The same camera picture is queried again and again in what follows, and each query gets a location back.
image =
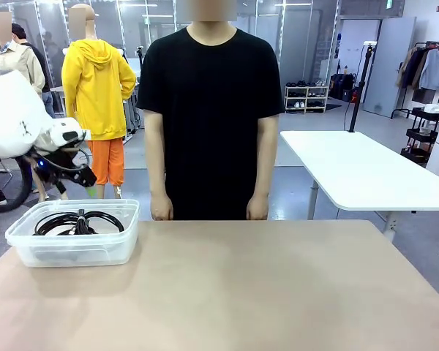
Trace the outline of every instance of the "yellow hoodie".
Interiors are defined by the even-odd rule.
[[[126,134],[123,99],[135,88],[135,73],[121,54],[104,40],[73,42],[61,70],[68,117],[75,117],[92,140]]]

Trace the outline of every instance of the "hand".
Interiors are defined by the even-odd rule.
[[[248,221],[266,221],[269,217],[269,197],[254,195],[247,205]]]
[[[172,221],[174,219],[173,203],[166,194],[151,196],[151,217],[155,221]]]

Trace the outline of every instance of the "hanging clothes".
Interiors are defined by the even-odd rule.
[[[398,78],[397,78],[397,86],[402,86],[403,82],[403,75],[405,74],[405,71],[407,69],[407,65],[410,63],[411,56],[416,52],[417,48],[411,48],[408,51],[407,57],[405,58],[405,61],[403,62],[403,65],[400,67],[400,70],[398,71]]]
[[[439,50],[431,50],[427,54],[419,85],[421,88],[439,90]]]
[[[426,64],[428,53],[429,50],[424,51],[423,58],[421,59],[421,62],[418,65],[418,69],[416,70],[415,77],[413,78],[413,82],[411,83],[411,87],[414,90],[419,89],[419,78],[421,78],[421,74],[423,72],[424,65]]]
[[[403,75],[402,88],[407,88],[413,84],[416,71],[418,70],[418,67],[420,67],[421,60],[427,51],[428,49],[418,49],[413,53],[405,70],[405,74]]]

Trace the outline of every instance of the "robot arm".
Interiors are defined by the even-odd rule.
[[[73,118],[52,119],[18,71],[0,75],[1,159],[26,156],[33,160],[43,181],[57,184],[69,179],[93,186],[96,178],[88,165],[76,166],[72,161],[79,145],[90,135]]]

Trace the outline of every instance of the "clear plastic box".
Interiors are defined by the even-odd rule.
[[[46,236],[34,234],[36,223],[56,212],[78,212],[84,209],[102,211],[115,216],[125,231],[104,219],[90,219],[93,235],[60,235],[60,227]],[[8,244],[14,246],[28,267],[80,267],[88,265],[122,265],[133,253],[138,237],[137,200],[58,200],[39,203],[27,211],[5,233]]]

